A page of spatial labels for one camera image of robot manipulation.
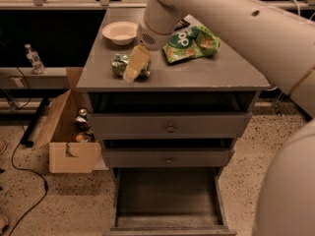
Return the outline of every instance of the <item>gray drawer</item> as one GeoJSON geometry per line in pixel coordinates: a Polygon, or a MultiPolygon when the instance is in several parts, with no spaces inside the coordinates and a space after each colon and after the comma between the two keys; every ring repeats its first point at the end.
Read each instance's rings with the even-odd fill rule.
{"type": "Polygon", "coordinates": [[[117,179],[106,236],[236,235],[213,168],[123,168],[117,179]]]}
{"type": "Polygon", "coordinates": [[[105,150],[109,167],[221,167],[226,166],[233,149],[222,150],[105,150]]]}
{"type": "Polygon", "coordinates": [[[89,114],[99,140],[240,137],[251,113],[89,114]]]}

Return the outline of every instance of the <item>speckled floor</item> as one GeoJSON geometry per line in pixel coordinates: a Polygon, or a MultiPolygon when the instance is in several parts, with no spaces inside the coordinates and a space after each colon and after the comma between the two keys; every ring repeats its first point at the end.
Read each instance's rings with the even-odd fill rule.
{"type": "MultiPolygon", "coordinates": [[[[261,183],[266,169],[284,141],[304,125],[303,116],[291,103],[281,105],[282,117],[270,103],[259,103],[245,134],[236,143],[236,153],[220,177],[220,189],[227,222],[239,236],[250,236],[261,183]]],[[[40,131],[45,117],[39,119],[32,137],[40,131]]],[[[18,219],[44,194],[43,182],[28,171],[12,166],[12,156],[23,129],[19,122],[0,121],[0,138],[8,147],[0,155],[0,212],[10,219],[4,233],[10,235],[18,219]]],[[[48,183],[43,201],[29,212],[12,235],[98,236],[109,228],[113,183],[108,171],[92,174],[51,174],[48,147],[32,150],[18,146],[14,163],[40,173],[48,183]]]]}

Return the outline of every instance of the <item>white bowl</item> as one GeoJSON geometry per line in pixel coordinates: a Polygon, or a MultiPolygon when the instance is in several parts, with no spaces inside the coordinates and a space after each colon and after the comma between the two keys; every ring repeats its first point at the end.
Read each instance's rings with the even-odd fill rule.
{"type": "Polygon", "coordinates": [[[101,33],[117,45],[126,45],[135,39],[137,27],[131,22],[115,22],[105,26],[101,33]]]}

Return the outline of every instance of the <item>gray cabinet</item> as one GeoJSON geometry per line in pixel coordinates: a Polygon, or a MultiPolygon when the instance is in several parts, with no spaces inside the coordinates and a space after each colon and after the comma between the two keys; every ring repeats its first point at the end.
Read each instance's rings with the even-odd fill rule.
{"type": "Polygon", "coordinates": [[[142,13],[106,12],[78,83],[116,183],[105,235],[235,235],[218,178],[269,84],[224,42],[211,58],[172,66],[152,52],[152,75],[125,83],[112,74],[110,59],[136,43],[115,46],[100,31],[110,22],[137,23],[142,13]]]}

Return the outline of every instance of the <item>water bottle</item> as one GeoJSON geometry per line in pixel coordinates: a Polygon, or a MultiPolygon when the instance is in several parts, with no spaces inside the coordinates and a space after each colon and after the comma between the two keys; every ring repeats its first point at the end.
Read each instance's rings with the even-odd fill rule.
{"type": "Polygon", "coordinates": [[[46,72],[46,68],[41,63],[38,53],[32,49],[30,44],[26,44],[27,58],[30,60],[32,65],[32,72],[37,75],[41,75],[46,72]]]}

